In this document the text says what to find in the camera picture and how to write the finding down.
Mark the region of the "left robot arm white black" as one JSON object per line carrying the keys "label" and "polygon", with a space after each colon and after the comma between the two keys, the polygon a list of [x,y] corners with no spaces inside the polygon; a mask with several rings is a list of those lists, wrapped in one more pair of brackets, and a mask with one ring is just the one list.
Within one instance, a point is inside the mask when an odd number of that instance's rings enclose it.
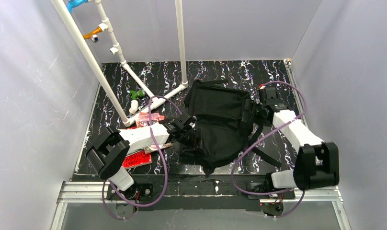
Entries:
{"label": "left robot arm white black", "polygon": [[158,121],[150,126],[117,130],[106,127],[85,152],[85,157],[102,180],[109,180],[121,191],[133,184],[132,176],[123,167],[123,161],[129,155],[146,147],[161,147],[171,142],[188,140],[194,129],[196,119],[183,112],[176,118]]}

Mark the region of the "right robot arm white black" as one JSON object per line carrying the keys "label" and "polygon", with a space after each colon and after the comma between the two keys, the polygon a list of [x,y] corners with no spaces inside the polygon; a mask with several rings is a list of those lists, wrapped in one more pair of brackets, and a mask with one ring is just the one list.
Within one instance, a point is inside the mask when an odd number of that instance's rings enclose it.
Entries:
{"label": "right robot arm white black", "polygon": [[259,89],[261,105],[257,105],[254,115],[263,126],[279,127],[288,123],[280,131],[297,152],[293,170],[268,173],[263,191],[298,188],[302,191],[339,183],[339,149],[333,142],[324,142],[313,134],[297,118],[295,112],[271,86]]}

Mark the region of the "black student backpack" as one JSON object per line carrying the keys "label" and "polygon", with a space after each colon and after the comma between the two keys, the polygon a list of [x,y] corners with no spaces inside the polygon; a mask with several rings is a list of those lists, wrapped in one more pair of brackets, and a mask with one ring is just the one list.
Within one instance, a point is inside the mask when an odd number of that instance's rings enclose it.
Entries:
{"label": "black student backpack", "polygon": [[265,126],[251,119],[253,103],[248,91],[225,88],[225,80],[195,80],[184,99],[187,113],[196,118],[189,139],[179,142],[179,160],[197,164],[210,175],[232,163],[258,140]]}

